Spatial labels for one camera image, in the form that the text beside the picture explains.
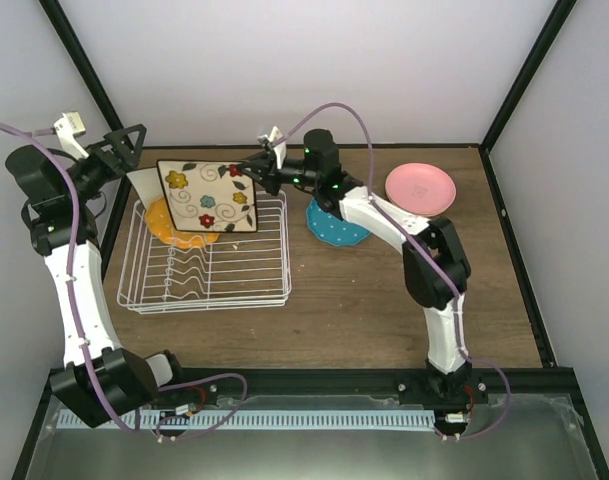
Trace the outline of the orange round plate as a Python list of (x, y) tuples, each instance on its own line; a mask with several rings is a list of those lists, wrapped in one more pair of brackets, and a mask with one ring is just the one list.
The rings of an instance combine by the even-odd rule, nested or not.
[(453, 204), (453, 196), (438, 196), (423, 199), (415, 196), (389, 196), (388, 200), (399, 208), (414, 215), (435, 217), (445, 213)]

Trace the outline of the pink round plate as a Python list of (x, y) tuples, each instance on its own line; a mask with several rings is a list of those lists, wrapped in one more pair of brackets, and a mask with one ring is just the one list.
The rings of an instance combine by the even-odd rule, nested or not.
[(415, 196), (423, 199), (438, 196), (456, 198), (453, 179), (443, 170), (425, 163), (406, 163), (394, 168), (385, 181), (389, 196)]

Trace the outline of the square floral plate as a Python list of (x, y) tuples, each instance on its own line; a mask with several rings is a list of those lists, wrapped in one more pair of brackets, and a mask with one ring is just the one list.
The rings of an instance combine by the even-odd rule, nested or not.
[(156, 167), (177, 230), (197, 233), (258, 230), (255, 183), (237, 163), (163, 159)]

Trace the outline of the teal dotted plate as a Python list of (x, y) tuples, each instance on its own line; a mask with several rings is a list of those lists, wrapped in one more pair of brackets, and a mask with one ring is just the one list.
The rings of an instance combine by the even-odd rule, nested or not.
[(370, 236), (367, 229), (324, 212), (315, 199), (306, 208), (306, 222), (316, 239), (334, 247), (355, 246)]

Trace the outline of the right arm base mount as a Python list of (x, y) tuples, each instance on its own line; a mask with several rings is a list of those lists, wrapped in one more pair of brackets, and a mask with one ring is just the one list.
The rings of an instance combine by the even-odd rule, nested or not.
[(429, 369), (403, 370), (394, 380), (401, 403), (422, 404), (427, 408), (487, 404), (488, 395), (478, 389), (471, 371), (444, 375)]

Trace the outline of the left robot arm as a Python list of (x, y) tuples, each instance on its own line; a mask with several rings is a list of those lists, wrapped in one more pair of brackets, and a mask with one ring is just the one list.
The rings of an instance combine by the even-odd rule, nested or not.
[(102, 283), (98, 230), (87, 202), (102, 187), (139, 164), (146, 129), (137, 124), (107, 133), (83, 147), (84, 127), (60, 119), (51, 133), (62, 146), (49, 149), (34, 132), (0, 123), (24, 140), (5, 166), (26, 196), (21, 216), (33, 249), (54, 281), (64, 329), (64, 368), (50, 378), (55, 397), (91, 428), (155, 402), (180, 402), (188, 379), (168, 350), (147, 358), (123, 347), (113, 327)]

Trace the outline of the orange dotted scalloped plate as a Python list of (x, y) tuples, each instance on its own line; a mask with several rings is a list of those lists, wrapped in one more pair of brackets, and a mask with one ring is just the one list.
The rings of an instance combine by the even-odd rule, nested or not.
[(170, 212), (163, 197), (153, 201), (145, 213), (150, 233), (162, 243), (180, 249), (203, 248), (215, 243), (217, 233), (183, 232), (174, 228)]

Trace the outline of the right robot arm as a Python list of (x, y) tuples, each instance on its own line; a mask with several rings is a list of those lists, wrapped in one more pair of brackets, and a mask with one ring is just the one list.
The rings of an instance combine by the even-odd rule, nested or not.
[(455, 400), (472, 370), (463, 335), (471, 268), (453, 223), (411, 214), (376, 195), (344, 170), (328, 130), (305, 134), (300, 159), (287, 155), (278, 134), (260, 144), (261, 152), (238, 167), (245, 176), (272, 195), (286, 184), (311, 195), (323, 212), (366, 229), (401, 255), (406, 289), (426, 320), (429, 393), (442, 403)]

